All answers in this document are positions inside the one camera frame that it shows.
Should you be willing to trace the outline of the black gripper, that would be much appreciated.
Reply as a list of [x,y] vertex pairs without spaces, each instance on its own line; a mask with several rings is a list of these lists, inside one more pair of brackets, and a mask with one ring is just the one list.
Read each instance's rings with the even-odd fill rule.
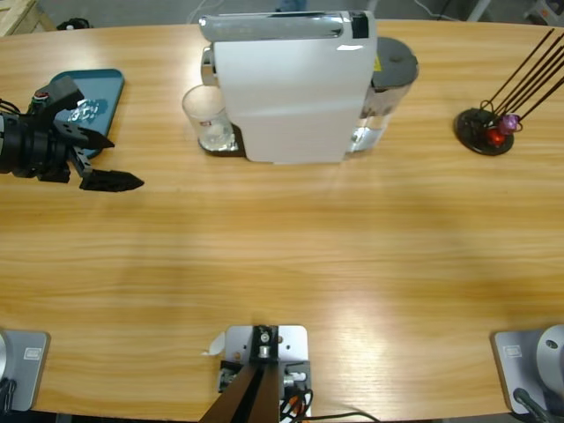
[[142,187],[145,182],[121,171],[93,168],[82,149],[103,150],[115,144],[98,131],[71,122],[54,120],[47,128],[36,128],[34,119],[23,115],[1,114],[1,173],[41,182],[68,183],[70,160],[82,181],[82,190],[124,192]]

